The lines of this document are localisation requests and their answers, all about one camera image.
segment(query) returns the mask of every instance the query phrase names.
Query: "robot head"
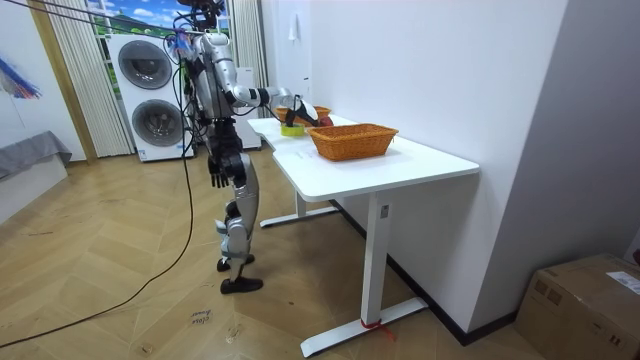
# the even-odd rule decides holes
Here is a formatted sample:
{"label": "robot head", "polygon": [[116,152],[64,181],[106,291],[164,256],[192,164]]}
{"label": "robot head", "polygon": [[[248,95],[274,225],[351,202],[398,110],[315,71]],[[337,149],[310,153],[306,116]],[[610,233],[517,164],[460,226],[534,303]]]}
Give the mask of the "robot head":
{"label": "robot head", "polygon": [[[178,0],[182,5],[191,6],[191,20],[197,30],[204,31],[217,27],[216,16],[224,10],[224,0]],[[197,19],[203,15],[204,20]]]}

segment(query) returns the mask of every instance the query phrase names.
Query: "wicker basket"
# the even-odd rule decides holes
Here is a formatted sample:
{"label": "wicker basket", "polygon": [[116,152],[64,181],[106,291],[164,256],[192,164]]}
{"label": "wicker basket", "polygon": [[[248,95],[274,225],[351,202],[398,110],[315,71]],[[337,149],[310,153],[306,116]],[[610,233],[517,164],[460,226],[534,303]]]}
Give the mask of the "wicker basket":
{"label": "wicker basket", "polygon": [[[322,106],[314,106],[314,108],[316,109],[316,113],[318,113],[318,119],[321,119],[325,116],[329,116],[329,113],[331,112],[331,109],[322,107]],[[278,121],[280,121],[283,124],[284,124],[284,118],[287,116],[287,110],[289,109],[284,107],[277,107],[275,109],[276,115],[278,115]],[[293,123],[303,124],[305,127],[312,126],[311,124],[309,124],[308,122],[304,121],[303,119],[297,116],[294,118]]]}
{"label": "wicker basket", "polygon": [[331,161],[384,155],[396,129],[358,124],[309,129],[318,153]]}

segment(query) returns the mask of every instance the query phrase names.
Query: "curtain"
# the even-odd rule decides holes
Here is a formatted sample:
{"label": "curtain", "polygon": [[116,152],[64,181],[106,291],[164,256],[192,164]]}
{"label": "curtain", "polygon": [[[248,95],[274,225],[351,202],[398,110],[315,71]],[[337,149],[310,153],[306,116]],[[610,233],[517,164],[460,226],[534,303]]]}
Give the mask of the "curtain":
{"label": "curtain", "polygon": [[[86,9],[83,0],[49,1]],[[47,10],[92,20],[87,14],[52,5],[47,5]],[[133,142],[118,108],[92,26],[55,15],[49,15],[49,18],[98,157],[132,154]]]}
{"label": "curtain", "polygon": [[[259,0],[227,0],[234,62],[238,67],[253,68],[255,86],[267,87],[267,67]],[[260,117],[266,117],[259,109]]]}

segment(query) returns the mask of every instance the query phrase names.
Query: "desk tabletop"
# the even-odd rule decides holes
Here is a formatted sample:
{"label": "desk tabletop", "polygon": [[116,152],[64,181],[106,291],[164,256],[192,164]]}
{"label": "desk tabletop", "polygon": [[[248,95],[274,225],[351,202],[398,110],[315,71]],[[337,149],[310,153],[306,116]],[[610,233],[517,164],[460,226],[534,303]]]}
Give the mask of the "desk tabletop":
{"label": "desk tabletop", "polygon": [[[331,115],[335,125],[355,122]],[[333,162],[318,154],[308,134],[280,135],[277,120],[249,124],[274,149],[273,158],[308,202],[331,200],[477,173],[478,164],[395,136],[384,156]]]}

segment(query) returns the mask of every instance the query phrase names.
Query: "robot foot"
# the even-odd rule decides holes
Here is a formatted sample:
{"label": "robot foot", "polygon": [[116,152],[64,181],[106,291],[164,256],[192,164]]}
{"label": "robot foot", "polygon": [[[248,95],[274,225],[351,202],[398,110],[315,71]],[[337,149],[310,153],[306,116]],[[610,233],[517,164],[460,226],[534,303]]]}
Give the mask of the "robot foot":
{"label": "robot foot", "polygon": [[[249,256],[247,257],[247,261],[245,262],[245,265],[251,264],[252,262],[256,261],[256,257],[253,256],[253,254],[249,254]],[[231,269],[231,265],[229,265],[229,262],[222,262],[222,259],[218,260],[218,265],[216,265],[216,269],[218,270],[218,272],[225,272],[229,269]]]}
{"label": "robot foot", "polygon": [[237,292],[252,292],[262,288],[263,282],[260,279],[247,279],[242,276],[231,282],[226,279],[220,284],[222,294],[233,294]]}

